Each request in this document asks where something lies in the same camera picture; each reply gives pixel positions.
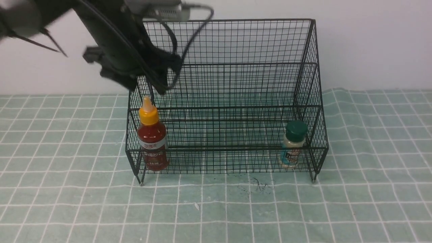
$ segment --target wire basket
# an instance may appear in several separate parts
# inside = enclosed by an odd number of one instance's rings
[[[184,47],[201,22],[168,25]],[[145,22],[155,46],[171,40]],[[144,77],[129,93],[126,154],[138,182],[147,170],[136,130],[144,95],[151,95],[168,131],[170,165],[159,173],[307,171],[313,181],[328,152],[316,25],[313,19],[213,20],[195,39],[179,82],[164,96]],[[309,131],[294,168],[282,168],[284,128]]]

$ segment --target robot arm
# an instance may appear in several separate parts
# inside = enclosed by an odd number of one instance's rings
[[[194,7],[208,9],[210,15],[180,56],[176,53],[175,35],[164,20],[186,21]],[[214,13],[208,6],[182,4],[180,0],[0,0],[0,39],[15,37],[48,48],[28,38],[37,33],[51,38],[45,26],[70,9],[77,13],[98,45],[87,47],[83,57],[88,63],[102,66],[102,77],[134,90],[136,77],[144,75],[161,95],[174,87],[187,50]],[[167,29],[173,52],[151,43],[142,22],[144,17],[158,20]],[[171,85],[167,78],[169,68],[176,74]]]

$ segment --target black cable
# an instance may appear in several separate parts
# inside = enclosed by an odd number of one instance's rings
[[[169,86],[164,86],[156,81],[155,73],[153,70],[151,70],[146,62],[143,60],[141,54],[137,51],[137,49],[133,46],[133,44],[127,39],[126,36],[105,16],[103,15],[97,8],[95,8],[91,3],[89,3],[87,0],[77,0],[79,3],[81,3],[83,6],[85,6],[87,9],[89,9],[93,14],[95,14],[108,28],[110,28],[121,40],[123,44],[126,45],[126,47],[129,49],[130,53],[134,57],[134,59],[138,62],[139,65],[141,65],[141,69],[143,70],[144,75],[147,76],[147,79],[150,81],[150,83],[154,87],[163,88],[166,90],[171,90],[174,88],[175,84],[178,81],[178,78],[180,76],[181,68],[183,67],[184,59],[186,58],[187,51],[189,50],[190,46],[192,45],[194,39],[200,31],[207,25],[207,23],[212,19],[214,15],[214,10],[210,6],[207,5],[199,5],[199,4],[185,4],[183,6],[188,8],[201,8],[201,9],[207,9],[210,11],[210,15],[207,17],[207,19],[204,20],[204,22],[201,24],[201,26],[193,33],[189,41],[187,42],[183,54],[181,56],[181,67],[179,72],[176,74],[176,76],[173,79],[173,82]]]
[[[182,67],[183,67],[183,63],[184,63],[184,59],[186,58],[187,51],[188,51],[189,48],[191,47],[191,45],[192,45],[192,43],[194,42],[195,38],[198,36],[198,34],[201,32],[201,30],[204,29],[204,27],[206,27],[206,25],[207,25],[208,22],[213,18],[213,15],[214,15],[214,9],[213,9],[212,7],[210,7],[210,6],[208,6],[208,5],[189,4],[189,3],[188,3],[188,4],[184,4],[184,5],[182,5],[182,7],[187,7],[187,8],[190,8],[190,9],[193,9],[193,8],[197,8],[197,9],[206,9],[206,10],[209,10],[209,11],[210,11],[210,14],[209,14],[209,16],[204,20],[204,22],[201,24],[201,26],[200,26],[198,29],[195,30],[195,32],[192,34],[191,38],[189,38],[189,41],[187,42],[186,46],[184,47],[183,54],[181,55],[181,66],[180,66],[180,70],[179,70],[179,72],[175,75],[175,77],[174,77],[174,79],[173,79],[173,81],[172,81],[172,84],[169,85],[169,86],[167,87],[167,90],[171,90],[171,89],[174,88],[174,86],[175,86],[175,84],[177,83],[178,78],[179,78],[179,76],[180,76],[180,72],[181,72],[181,69],[182,69]]]

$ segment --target yellow bottle cap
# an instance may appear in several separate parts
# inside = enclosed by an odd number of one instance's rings
[[[151,126],[159,121],[158,109],[152,104],[149,96],[144,96],[143,106],[138,113],[141,123],[144,125]]]

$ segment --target red sauce bottle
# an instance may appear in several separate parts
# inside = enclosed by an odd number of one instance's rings
[[[145,96],[143,106],[139,110],[141,126],[138,128],[138,138],[144,162],[149,170],[160,171],[168,167],[169,159],[164,150],[168,149],[166,127],[159,120],[158,110]]]

